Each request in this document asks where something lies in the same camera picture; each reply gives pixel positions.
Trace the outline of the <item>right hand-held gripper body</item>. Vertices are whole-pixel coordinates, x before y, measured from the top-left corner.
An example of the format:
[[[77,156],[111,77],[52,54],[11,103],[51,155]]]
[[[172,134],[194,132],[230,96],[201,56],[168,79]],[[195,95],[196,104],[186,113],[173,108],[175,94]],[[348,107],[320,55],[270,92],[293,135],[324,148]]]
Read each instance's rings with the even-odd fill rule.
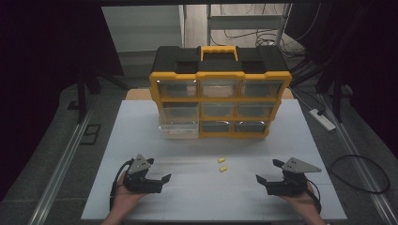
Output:
[[[283,172],[283,180],[268,182],[266,189],[268,195],[295,197],[307,189],[305,173],[321,173],[322,170],[305,161],[291,157],[280,168]]]

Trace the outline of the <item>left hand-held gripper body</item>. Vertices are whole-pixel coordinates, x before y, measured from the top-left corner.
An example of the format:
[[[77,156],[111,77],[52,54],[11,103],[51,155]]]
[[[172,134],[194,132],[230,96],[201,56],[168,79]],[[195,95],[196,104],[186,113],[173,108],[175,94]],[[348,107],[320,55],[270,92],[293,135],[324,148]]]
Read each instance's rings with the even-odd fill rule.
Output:
[[[145,177],[150,167],[146,158],[138,154],[126,171],[123,181],[126,189],[133,193],[161,193],[163,182]]]

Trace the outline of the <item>person's right hand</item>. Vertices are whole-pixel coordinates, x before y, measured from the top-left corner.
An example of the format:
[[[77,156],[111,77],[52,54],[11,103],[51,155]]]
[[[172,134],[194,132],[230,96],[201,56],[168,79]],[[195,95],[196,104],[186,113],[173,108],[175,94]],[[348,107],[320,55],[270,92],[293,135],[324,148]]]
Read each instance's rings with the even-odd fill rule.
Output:
[[[308,218],[320,217],[314,200],[307,193],[303,193],[297,197],[282,196],[282,199],[293,207],[305,223]]]

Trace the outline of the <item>person's left hand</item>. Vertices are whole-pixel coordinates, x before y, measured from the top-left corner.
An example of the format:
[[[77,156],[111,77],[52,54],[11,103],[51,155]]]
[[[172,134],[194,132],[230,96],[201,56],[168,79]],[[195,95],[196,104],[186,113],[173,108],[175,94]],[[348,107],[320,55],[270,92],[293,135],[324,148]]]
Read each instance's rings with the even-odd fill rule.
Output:
[[[124,177],[125,172],[122,172],[116,183],[114,203],[109,214],[113,220],[122,220],[145,196],[145,193],[128,191],[123,184]]]

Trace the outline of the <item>clear organizer drawer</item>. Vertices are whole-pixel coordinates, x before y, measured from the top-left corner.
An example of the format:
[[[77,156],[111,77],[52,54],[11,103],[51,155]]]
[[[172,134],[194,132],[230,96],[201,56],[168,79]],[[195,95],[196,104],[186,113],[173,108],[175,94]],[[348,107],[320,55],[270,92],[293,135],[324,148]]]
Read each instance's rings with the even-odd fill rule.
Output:
[[[159,128],[165,139],[197,139],[199,137],[199,125],[194,121],[160,122]]]

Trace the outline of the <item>white power strip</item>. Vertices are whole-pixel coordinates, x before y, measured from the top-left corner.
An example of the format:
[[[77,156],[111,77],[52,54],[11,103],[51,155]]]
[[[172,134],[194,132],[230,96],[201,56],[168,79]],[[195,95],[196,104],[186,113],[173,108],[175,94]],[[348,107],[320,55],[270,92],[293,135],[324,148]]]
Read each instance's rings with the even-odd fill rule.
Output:
[[[315,119],[325,130],[332,131],[336,127],[330,120],[323,114],[317,115],[318,109],[312,109],[309,111],[310,116]]]

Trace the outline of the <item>black floor socket plate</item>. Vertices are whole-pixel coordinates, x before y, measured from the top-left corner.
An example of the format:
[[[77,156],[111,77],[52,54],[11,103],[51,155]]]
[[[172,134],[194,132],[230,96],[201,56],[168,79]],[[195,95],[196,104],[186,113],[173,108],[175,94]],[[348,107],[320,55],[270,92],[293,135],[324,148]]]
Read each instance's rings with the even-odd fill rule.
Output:
[[[95,145],[100,135],[101,124],[89,124],[81,138],[80,145]]]

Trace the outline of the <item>black metal stand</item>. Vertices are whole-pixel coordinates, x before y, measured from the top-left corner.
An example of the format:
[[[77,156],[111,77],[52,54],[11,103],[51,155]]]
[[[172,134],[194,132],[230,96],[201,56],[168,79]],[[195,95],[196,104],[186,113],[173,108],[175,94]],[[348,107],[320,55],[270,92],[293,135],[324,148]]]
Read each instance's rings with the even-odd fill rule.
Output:
[[[315,90],[317,93],[326,93],[332,86],[332,112],[338,122],[342,123],[341,97],[342,97],[342,72],[324,70],[319,78]]]
[[[77,110],[79,112],[79,117],[77,120],[78,124],[81,124],[83,122],[87,114],[85,88],[88,88],[88,91],[94,95],[99,94],[101,91],[98,77],[101,77],[104,80],[113,83],[124,90],[131,89],[130,85],[120,81],[115,76],[105,72],[104,70],[99,69],[98,67],[80,68],[76,75],[78,99],[76,101],[71,101],[68,105],[68,110]]]

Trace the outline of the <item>set of clear plastic drawers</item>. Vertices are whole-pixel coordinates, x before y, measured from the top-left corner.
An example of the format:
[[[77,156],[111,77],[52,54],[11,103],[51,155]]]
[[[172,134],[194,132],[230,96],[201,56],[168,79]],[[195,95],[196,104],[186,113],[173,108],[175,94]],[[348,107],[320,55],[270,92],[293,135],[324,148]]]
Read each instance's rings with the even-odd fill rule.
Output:
[[[158,81],[159,122],[194,121],[199,137],[265,137],[281,105],[281,80]]]

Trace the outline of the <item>yellow black organizer cabinet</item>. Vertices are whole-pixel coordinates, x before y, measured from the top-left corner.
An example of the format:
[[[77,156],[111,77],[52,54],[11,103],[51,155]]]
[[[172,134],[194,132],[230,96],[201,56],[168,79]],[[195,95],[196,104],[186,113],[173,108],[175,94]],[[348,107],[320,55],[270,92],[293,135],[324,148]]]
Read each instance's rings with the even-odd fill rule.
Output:
[[[160,103],[158,81],[193,80],[281,80],[284,92],[292,80],[292,75],[276,46],[158,48],[149,75],[149,91],[158,111]]]

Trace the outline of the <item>dark curtain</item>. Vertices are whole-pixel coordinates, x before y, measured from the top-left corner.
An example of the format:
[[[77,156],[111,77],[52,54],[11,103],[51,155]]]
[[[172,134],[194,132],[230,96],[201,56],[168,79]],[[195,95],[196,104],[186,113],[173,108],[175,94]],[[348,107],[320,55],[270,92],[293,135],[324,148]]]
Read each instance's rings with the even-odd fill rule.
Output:
[[[349,86],[353,107],[398,158],[398,0],[295,3],[285,33],[322,68],[315,90]]]
[[[80,73],[124,74],[100,0],[0,0],[0,201]]]

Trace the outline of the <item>white panel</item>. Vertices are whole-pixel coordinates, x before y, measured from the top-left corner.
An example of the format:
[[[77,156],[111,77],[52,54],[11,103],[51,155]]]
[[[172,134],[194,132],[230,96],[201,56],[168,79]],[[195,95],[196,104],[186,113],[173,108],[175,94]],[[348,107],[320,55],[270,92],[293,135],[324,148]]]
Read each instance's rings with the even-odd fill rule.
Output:
[[[182,6],[102,7],[116,51],[156,51],[182,47]]]

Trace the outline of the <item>metal shelf rack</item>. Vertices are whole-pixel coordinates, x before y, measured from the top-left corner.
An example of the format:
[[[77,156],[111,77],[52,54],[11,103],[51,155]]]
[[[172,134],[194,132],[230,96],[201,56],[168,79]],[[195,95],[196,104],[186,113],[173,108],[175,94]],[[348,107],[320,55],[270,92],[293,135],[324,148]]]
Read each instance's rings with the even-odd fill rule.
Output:
[[[291,7],[291,4],[284,4],[281,14],[223,15],[220,12],[219,15],[213,15],[212,5],[207,5],[207,45],[213,42],[211,37],[213,30],[275,31],[273,44],[279,45]]]

